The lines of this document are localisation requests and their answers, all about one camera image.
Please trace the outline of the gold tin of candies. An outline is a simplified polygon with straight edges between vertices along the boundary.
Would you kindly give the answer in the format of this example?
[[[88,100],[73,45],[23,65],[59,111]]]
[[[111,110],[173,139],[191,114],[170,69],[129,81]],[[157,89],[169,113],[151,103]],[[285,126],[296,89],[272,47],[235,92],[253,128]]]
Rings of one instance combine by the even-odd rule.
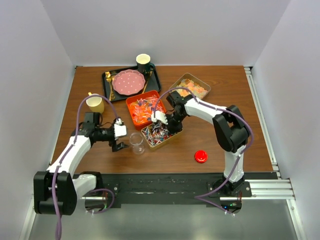
[[[167,125],[162,122],[149,124],[148,126],[142,128],[140,130],[142,136],[147,142],[149,148],[152,151],[161,148],[165,144],[168,144],[171,140],[180,136],[183,130],[178,131],[176,133],[170,133],[167,129]]]

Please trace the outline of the clear glass jar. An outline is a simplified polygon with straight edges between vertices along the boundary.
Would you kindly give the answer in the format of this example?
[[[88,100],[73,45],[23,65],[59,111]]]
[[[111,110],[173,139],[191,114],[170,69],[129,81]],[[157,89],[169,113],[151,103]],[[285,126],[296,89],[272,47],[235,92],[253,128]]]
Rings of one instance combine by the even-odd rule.
[[[133,132],[129,137],[134,154],[141,155],[145,152],[144,137],[139,132]]]

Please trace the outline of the orange box of lollipops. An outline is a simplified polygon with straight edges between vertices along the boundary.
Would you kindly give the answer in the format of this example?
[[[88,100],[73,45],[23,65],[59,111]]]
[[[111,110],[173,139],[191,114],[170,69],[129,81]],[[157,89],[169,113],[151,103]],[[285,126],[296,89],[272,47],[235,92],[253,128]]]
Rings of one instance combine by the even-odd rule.
[[[136,130],[140,131],[152,123],[153,113],[159,94],[151,90],[126,99],[126,105]]]

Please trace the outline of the gold tin of gummies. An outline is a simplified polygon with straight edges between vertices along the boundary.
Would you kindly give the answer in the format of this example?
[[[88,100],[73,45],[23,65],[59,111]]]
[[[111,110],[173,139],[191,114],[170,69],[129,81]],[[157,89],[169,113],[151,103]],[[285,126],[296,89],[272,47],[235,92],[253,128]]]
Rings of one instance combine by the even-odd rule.
[[[203,82],[202,80],[198,79],[197,77],[195,77],[190,73],[185,73],[176,82],[174,82],[169,89],[172,90],[174,88],[179,88],[179,89],[176,89],[176,91],[182,97],[185,97],[190,94],[187,90],[182,89],[182,88],[187,88],[197,98],[201,100],[203,100],[211,91],[211,87],[207,83]]]

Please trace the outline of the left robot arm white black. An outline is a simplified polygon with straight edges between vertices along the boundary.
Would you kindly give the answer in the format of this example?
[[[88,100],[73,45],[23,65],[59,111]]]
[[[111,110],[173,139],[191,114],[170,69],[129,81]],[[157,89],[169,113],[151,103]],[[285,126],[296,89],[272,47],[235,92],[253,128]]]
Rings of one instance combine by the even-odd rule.
[[[117,142],[126,135],[127,127],[120,117],[110,127],[103,128],[99,113],[85,113],[84,121],[72,132],[58,159],[47,170],[34,175],[34,211],[37,214],[70,216],[76,209],[78,199],[87,193],[99,196],[105,190],[101,173],[84,171],[73,178],[75,170],[96,142],[108,142],[113,152],[127,148],[124,142]]]

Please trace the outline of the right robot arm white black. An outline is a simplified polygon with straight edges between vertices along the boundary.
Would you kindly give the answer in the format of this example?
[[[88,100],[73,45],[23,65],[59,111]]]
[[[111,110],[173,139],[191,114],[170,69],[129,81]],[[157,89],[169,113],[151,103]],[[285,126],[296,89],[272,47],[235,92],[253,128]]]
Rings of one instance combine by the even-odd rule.
[[[224,150],[225,164],[222,183],[212,191],[198,195],[210,196],[221,189],[230,197],[235,196],[244,182],[244,152],[253,143],[254,135],[235,105],[222,107],[205,102],[192,94],[182,97],[173,90],[166,97],[173,113],[166,114],[166,127],[172,134],[181,132],[186,117],[197,117],[213,125],[219,146]]]

